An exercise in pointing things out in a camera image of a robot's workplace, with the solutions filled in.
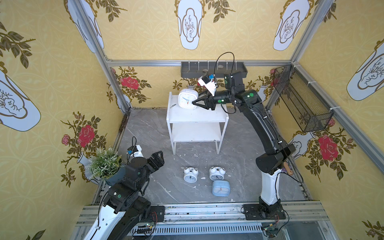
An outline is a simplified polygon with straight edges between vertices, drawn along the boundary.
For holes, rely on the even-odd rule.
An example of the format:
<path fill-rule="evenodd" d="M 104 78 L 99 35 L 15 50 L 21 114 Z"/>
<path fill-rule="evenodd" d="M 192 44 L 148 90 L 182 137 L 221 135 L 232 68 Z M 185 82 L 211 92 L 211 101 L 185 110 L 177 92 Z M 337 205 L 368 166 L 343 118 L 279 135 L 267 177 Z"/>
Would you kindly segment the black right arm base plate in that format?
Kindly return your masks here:
<path fill-rule="evenodd" d="M 245 204 L 241 208 L 241 213 L 246 220 L 285 220 L 287 218 L 280 202 L 273 205 L 267 204 Z"/>

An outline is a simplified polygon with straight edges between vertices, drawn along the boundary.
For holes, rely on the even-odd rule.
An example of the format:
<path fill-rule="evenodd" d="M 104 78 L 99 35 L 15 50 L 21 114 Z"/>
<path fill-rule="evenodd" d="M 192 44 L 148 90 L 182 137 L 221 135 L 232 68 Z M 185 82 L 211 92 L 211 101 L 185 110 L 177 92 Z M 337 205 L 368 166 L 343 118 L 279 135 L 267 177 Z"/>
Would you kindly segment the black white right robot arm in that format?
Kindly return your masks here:
<path fill-rule="evenodd" d="M 286 160 L 295 152 L 293 144 L 287 143 L 278 133 L 264 108 L 261 97 L 255 90 L 246 90 L 242 74 L 236 72 L 224 76 L 225 90 L 218 91 L 216 76 L 204 75 L 198 78 L 198 84 L 205 88 L 193 105 L 206 110 L 215 110 L 217 105 L 232 104 L 251 123 L 262 145 L 264 154 L 256 158 L 256 164 L 262 172 L 262 193 L 258 204 L 245 205 L 244 214 L 248 220 L 285 219 L 279 196 L 280 177 Z"/>

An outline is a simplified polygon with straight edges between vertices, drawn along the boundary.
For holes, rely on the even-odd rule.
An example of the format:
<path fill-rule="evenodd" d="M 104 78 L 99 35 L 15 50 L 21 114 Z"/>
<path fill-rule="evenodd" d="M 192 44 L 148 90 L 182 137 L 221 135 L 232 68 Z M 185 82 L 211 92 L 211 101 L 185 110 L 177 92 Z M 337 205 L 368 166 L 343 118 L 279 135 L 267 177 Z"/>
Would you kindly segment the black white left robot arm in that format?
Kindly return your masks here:
<path fill-rule="evenodd" d="M 84 237 L 86 240 L 123 240 L 132 234 L 134 240 L 148 240 L 164 220 L 165 206 L 152 206 L 145 198 L 151 174 L 164 164 L 164 153 L 158 151 L 149 158 L 133 138 L 128 149 L 127 164 L 109 181 L 98 216 Z"/>

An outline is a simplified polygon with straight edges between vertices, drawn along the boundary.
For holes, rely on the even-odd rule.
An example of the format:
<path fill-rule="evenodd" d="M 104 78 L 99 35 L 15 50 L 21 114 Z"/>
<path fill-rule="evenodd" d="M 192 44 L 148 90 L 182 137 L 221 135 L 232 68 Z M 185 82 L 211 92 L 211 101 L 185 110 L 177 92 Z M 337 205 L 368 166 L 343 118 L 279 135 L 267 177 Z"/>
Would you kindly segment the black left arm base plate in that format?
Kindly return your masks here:
<path fill-rule="evenodd" d="M 155 205 L 151 206 L 149 210 L 149 216 L 146 220 L 150 222 L 162 223 L 165 219 L 165 206 L 163 205 Z"/>

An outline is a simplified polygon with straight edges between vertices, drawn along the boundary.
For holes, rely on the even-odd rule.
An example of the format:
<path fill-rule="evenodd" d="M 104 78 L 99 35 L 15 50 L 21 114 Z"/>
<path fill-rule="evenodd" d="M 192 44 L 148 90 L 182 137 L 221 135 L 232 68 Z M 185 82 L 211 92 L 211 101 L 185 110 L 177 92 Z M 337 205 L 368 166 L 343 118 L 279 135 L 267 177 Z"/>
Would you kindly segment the blue square alarm clock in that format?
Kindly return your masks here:
<path fill-rule="evenodd" d="M 228 197 L 231 192 L 230 183 L 224 180 L 213 181 L 212 194 L 217 197 Z"/>

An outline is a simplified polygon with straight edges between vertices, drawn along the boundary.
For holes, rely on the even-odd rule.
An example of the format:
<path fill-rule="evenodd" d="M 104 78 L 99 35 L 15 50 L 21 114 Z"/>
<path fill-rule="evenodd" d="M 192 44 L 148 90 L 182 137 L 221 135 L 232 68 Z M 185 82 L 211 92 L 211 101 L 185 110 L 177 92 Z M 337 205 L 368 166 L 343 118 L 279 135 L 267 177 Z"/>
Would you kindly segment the white square alarm clock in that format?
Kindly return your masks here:
<path fill-rule="evenodd" d="M 178 105 L 187 110 L 194 110 L 197 106 L 193 104 L 193 101 L 197 100 L 199 94 L 195 90 L 182 89 L 178 95 Z"/>

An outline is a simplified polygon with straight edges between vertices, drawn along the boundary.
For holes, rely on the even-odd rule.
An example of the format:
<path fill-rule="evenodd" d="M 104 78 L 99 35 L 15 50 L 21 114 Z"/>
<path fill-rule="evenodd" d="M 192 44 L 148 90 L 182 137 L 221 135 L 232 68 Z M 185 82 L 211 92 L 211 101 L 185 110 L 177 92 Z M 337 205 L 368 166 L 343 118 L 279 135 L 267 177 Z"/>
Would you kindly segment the white twin-bell alarm clock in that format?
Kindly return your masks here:
<path fill-rule="evenodd" d="M 199 171 L 194 167 L 184 168 L 184 181 L 187 183 L 195 183 L 198 180 Z"/>

